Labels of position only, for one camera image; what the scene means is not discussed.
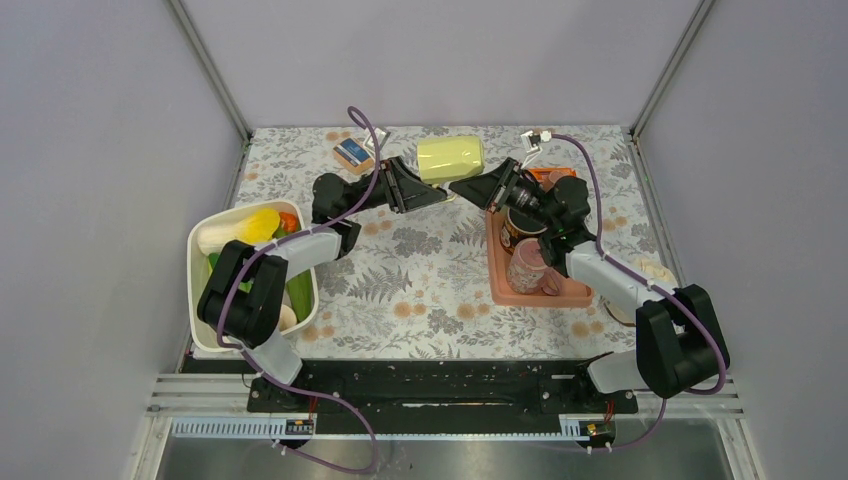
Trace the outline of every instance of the red pepper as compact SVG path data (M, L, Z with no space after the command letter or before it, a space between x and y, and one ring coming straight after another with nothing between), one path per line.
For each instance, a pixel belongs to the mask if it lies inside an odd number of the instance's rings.
M286 231L286 233L294 233L297 231L297 216L292 215L291 213L280 212L280 227Z

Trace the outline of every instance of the white object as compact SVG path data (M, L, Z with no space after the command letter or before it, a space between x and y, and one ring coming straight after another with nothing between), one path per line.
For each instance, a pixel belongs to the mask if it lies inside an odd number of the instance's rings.
M601 357L590 363L588 370L589 378L601 393L648 388L636 364L636 350Z
M531 137L539 135L539 141L534 142L531 140ZM539 155L542 154L542 143L547 143L551 141L553 138L553 134L550 130L528 130L521 134L521 146L524 147L524 151L527 153L527 156L524 157L524 161L521 162L521 168L527 168L534 160L536 160Z
M197 231L199 228L207 225L216 226L238 222L263 208L272 208L278 212L287 212L297 215L301 228L304 227L303 216L300 213L300 209L297 208L297 205L280 199L270 202L254 203L243 207L236 207L212 215L195 225L188 235L186 276L188 282L189 325L191 326L191 338L200 350L204 350L206 352L232 351L230 348L219 347L215 330L197 318L197 302L200 301L200 295L203 293L203 289L206 287L206 282L209 280L208 260L206 259L206 255L204 255L197 247ZM318 312L318 281L315 279L315 270L309 269L309 271L312 274L312 310L302 322L281 332L283 336L292 335L305 328L312 322L312 319L315 318L315 315ZM286 302L287 298L288 295L285 296L283 301Z
M661 263L652 260L647 257L641 257L636 260L635 267L644 272L645 277L648 278L648 285L655 284L654 279L662 280L663 282L667 282L672 287L677 287L677 279L674 278L674 274L671 273L671 270L665 268ZM605 305L610 315L612 315L616 320L621 322L624 325L636 325L636 319L634 318L635 311L622 310L612 301L610 301L606 297L601 297L601 305Z
M389 138L389 132L387 132L386 130L383 130L380 127L374 127L374 133L377 135L377 145L379 145L380 148L383 148L383 145L386 144L386 140ZM374 139L371 137L370 133L368 134L368 137L365 139L365 142L363 142L362 146L365 147L365 151L367 151L368 154L370 154L372 158L375 156L374 155Z
M245 347L245 350L262 372L286 385L291 385L303 367L303 361L294 353L291 342L282 335L271 335L262 345L254 349Z
M594 288L625 312L635 313L646 301L663 299L659 293L648 290L601 258L592 242L581 243L568 253L565 257L565 268L569 277ZM654 285L668 292L674 290L671 284L661 280L655 280Z
M317 226L311 225L308 230L311 232ZM286 242L267 254L284 258L288 262L286 268L286 281L288 282L301 272L315 267L315 265L337 259L341 246L342 237L335 231L327 229Z
M277 328L281 332L285 332L295 325L297 325L297 315L295 315L294 310L290 306L283 303L280 305L280 323L277 325Z

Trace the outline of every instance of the floral tablecloth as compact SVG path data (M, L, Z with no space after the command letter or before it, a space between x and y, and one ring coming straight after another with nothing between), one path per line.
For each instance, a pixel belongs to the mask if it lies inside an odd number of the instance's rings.
M416 145L433 136L477 135L486 169L524 158L519 134L533 127L388 127L384 158L400 155L413 170ZM602 190L607 248L635 261L659 259L620 127L554 127L584 143ZM237 205L285 198L309 218L312 182L325 172L356 177L331 150L354 128L261 128L245 165ZM567 166L588 179L580 152L545 144L533 166ZM594 193L590 204L594 208ZM593 212L588 220L596 225ZM585 358L633 346L635 332L598 306L582 309L500 307L489 289L483 213L462 199L406 215L381 207L354 215L362 233L342 260L316 268L317 318L292 338L306 358Z

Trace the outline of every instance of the pink tray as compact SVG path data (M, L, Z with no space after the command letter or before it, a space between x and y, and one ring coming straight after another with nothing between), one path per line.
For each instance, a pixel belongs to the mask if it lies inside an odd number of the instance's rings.
M486 246L489 254L489 285L492 287L492 300L497 305L521 307L571 307L585 308L592 303L595 292L582 283L568 278L559 295L537 292L531 295L515 293L506 283L506 269L510 254L501 247L500 231L503 227L502 213L486 213Z

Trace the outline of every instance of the metal floor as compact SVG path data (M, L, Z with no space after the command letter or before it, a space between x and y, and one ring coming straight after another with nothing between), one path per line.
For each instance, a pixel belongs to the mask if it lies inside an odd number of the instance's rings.
M617 422L623 440L644 431L638 420ZM718 430L709 420L665 420L650 442L612 455L564 454L531 442L383 441L381 469L371 479L732 479ZM304 451L345 466L368 463L364 441L314 440ZM292 455L270 441L172 438L160 480L347 479Z

